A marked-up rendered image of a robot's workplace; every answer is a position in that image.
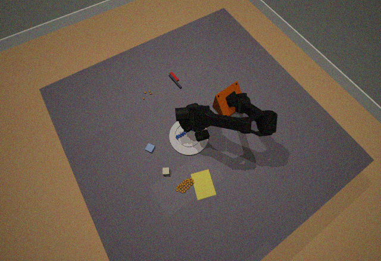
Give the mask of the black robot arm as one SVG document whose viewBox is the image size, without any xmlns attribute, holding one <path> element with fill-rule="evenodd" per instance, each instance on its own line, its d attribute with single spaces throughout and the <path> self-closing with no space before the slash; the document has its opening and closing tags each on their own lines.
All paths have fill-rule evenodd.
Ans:
<svg viewBox="0 0 381 261">
<path fill-rule="evenodd" d="M 234 91 L 226 97 L 229 107 L 235 107 L 237 113 L 246 113 L 249 117 L 232 117 L 215 114 L 209 105 L 196 105 L 195 107 L 175 108 L 176 121 L 179 121 L 186 132 L 192 127 L 207 128 L 216 126 L 225 129 L 253 133 L 257 136 L 269 136 L 276 133 L 277 113 L 271 110 L 260 110 L 251 104 L 247 93 L 236 94 Z M 259 131 L 251 129 L 251 122 L 256 121 Z"/>
</svg>

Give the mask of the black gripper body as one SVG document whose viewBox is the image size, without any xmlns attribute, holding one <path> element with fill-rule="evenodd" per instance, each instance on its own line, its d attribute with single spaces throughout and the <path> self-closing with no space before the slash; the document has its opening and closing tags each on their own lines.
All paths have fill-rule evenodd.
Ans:
<svg viewBox="0 0 381 261">
<path fill-rule="evenodd" d="M 186 107 L 195 107 L 196 105 L 198 105 L 198 104 L 194 103 L 194 104 L 189 104 Z M 195 133 L 195 137 L 196 137 L 196 140 L 198 142 L 203 141 L 205 139 L 208 139 L 210 137 L 208 130 L 207 129 L 202 130 L 202 129 L 204 129 L 204 128 L 197 128 L 196 127 L 197 132 Z"/>
</svg>

